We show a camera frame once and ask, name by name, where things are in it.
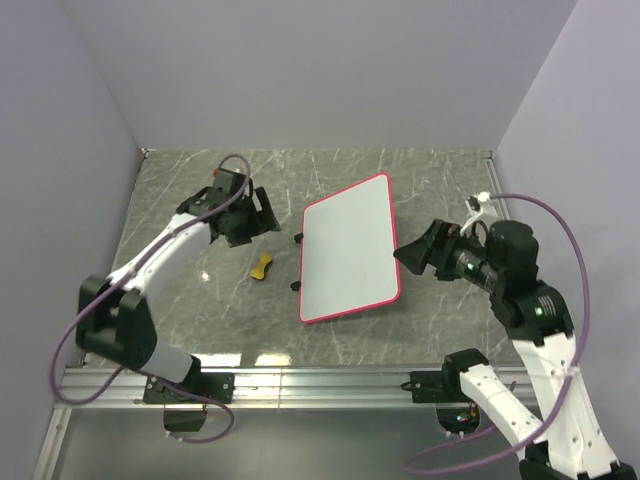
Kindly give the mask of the yellow black bone eraser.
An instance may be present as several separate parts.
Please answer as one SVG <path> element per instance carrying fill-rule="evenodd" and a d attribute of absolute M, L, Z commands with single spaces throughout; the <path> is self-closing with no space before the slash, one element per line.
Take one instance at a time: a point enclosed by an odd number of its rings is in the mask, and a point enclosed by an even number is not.
<path fill-rule="evenodd" d="M 261 254 L 256 265 L 249 272 L 250 277 L 257 281 L 263 281 L 272 263 L 273 257 L 271 255 Z"/>

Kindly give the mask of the pink framed whiteboard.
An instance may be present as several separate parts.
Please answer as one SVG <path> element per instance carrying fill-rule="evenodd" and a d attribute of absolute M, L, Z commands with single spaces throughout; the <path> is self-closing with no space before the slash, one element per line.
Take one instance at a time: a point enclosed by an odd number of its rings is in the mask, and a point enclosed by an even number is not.
<path fill-rule="evenodd" d="M 394 303 L 401 293 L 392 180 L 381 172 L 302 212 L 298 316 L 313 324 Z"/>

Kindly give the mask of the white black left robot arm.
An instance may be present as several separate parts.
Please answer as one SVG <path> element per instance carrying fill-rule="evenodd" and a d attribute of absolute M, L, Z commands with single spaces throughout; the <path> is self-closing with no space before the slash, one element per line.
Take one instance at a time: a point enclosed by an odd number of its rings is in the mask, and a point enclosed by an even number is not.
<path fill-rule="evenodd" d="M 264 188 L 250 188 L 219 211 L 231 197 L 225 187 L 201 189 L 179 205 L 164 230 L 136 257 L 106 278 L 87 278 L 79 295 L 76 345 L 166 381 L 180 402 L 203 395 L 201 361 L 158 338 L 151 305 L 169 281 L 216 240 L 223 238 L 234 248 L 280 229 Z"/>

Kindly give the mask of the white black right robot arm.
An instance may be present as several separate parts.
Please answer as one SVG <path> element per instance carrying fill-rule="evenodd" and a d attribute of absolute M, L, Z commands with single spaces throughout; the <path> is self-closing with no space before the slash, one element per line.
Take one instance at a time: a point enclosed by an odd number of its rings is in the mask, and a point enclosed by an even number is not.
<path fill-rule="evenodd" d="M 431 266 L 440 281 L 464 279 L 488 293 L 528 374 L 540 413 L 533 415 L 499 380 L 476 349 L 450 354 L 441 386 L 468 398 L 514 447 L 523 479 L 634 479 L 618 459 L 592 408 L 575 356 L 574 325 L 560 292 L 538 279 L 539 244 L 521 222 L 499 220 L 486 239 L 435 220 L 417 240 L 393 253 L 411 273 Z"/>

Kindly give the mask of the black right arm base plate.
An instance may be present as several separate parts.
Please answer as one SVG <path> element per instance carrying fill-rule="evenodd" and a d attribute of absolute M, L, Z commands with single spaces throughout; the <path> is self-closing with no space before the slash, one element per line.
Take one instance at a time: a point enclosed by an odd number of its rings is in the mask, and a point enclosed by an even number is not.
<path fill-rule="evenodd" d="M 400 389 L 411 394 L 415 404 L 469 403 L 471 399 L 463 394 L 460 380 L 452 374 L 436 370 L 418 370 L 409 373 L 409 380 Z"/>

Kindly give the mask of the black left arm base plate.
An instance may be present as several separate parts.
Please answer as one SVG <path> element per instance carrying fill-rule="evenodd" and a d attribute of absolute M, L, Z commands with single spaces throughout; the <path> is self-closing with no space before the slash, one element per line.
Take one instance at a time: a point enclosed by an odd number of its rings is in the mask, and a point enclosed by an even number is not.
<path fill-rule="evenodd" d="M 235 375 L 229 371 L 206 372 L 186 384 L 161 382 L 156 377 L 149 376 L 144 390 L 142 402 L 144 404 L 172 405 L 197 403 L 195 396 L 206 397 L 222 404 L 230 404 L 235 388 Z"/>

